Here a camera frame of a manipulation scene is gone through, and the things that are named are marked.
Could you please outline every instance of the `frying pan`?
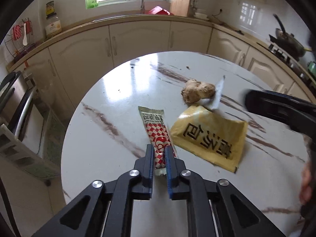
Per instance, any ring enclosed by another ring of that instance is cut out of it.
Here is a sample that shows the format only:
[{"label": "frying pan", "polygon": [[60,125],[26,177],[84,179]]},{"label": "frying pan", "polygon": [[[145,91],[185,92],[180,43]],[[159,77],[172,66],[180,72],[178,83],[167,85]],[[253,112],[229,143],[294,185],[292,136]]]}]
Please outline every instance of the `frying pan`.
[{"label": "frying pan", "polygon": [[287,51],[294,58],[303,57],[306,52],[304,46],[294,38],[293,34],[289,34],[285,31],[283,23],[276,14],[273,16],[276,18],[281,27],[281,29],[276,28],[276,39],[278,41],[277,45]]}]

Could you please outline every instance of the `ginger root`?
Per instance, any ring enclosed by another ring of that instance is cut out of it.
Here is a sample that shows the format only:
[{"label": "ginger root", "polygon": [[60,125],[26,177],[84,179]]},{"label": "ginger root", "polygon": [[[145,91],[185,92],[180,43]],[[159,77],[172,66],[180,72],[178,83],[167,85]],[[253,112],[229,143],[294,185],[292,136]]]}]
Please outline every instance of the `ginger root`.
[{"label": "ginger root", "polygon": [[185,103],[195,103],[200,99],[213,97],[215,94],[215,86],[212,84],[196,81],[191,79],[185,84],[185,88],[181,91],[181,95]]}]

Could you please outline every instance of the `silver screw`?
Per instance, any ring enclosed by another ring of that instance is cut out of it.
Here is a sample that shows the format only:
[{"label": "silver screw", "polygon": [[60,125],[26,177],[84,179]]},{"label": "silver screw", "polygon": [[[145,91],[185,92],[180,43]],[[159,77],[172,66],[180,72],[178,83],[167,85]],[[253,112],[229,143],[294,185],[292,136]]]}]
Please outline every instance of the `silver screw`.
[{"label": "silver screw", "polygon": [[130,176],[138,176],[139,175],[139,171],[136,169],[133,169],[130,171]]},{"label": "silver screw", "polygon": [[94,181],[94,182],[92,183],[92,186],[93,186],[94,188],[100,188],[100,187],[102,186],[102,182],[99,181],[99,180],[96,180],[96,181]]},{"label": "silver screw", "polygon": [[183,171],[181,172],[181,175],[183,175],[183,176],[189,176],[189,175],[191,175],[191,171],[190,171],[190,170],[183,170]]},{"label": "silver screw", "polygon": [[219,184],[220,184],[221,186],[227,186],[227,185],[229,185],[229,181],[226,180],[226,179],[220,179],[220,180],[219,180]]}]

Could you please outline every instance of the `triangular cutout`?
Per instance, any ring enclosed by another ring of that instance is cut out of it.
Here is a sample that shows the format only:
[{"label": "triangular cutout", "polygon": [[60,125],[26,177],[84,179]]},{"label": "triangular cutout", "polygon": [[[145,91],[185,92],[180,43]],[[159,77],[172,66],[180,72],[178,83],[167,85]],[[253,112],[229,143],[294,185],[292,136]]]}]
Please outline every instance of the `triangular cutout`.
[{"label": "triangular cutout", "polygon": [[259,218],[253,214],[251,210],[237,196],[232,194],[230,199],[232,200],[238,221],[242,228],[247,228],[259,223]]},{"label": "triangular cutout", "polygon": [[70,227],[71,229],[77,230],[89,201],[90,196],[84,196],[75,206],[73,206],[65,215],[63,215],[63,217],[60,219],[60,223]]}]

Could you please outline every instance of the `red and white checkered packet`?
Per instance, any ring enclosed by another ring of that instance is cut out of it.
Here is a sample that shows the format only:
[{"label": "red and white checkered packet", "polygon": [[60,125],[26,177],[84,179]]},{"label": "red and white checkered packet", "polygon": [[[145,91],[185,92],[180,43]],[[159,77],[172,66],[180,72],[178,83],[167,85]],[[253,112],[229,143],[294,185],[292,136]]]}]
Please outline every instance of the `red and white checkered packet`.
[{"label": "red and white checkered packet", "polygon": [[164,123],[165,113],[163,110],[153,110],[138,106],[139,114],[142,117],[144,127],[148,134],[155,152],[155,175],[166,174],[165,147],[172,146],[173,156],[178,158],[174,144],[170,138],[168,127]]}]

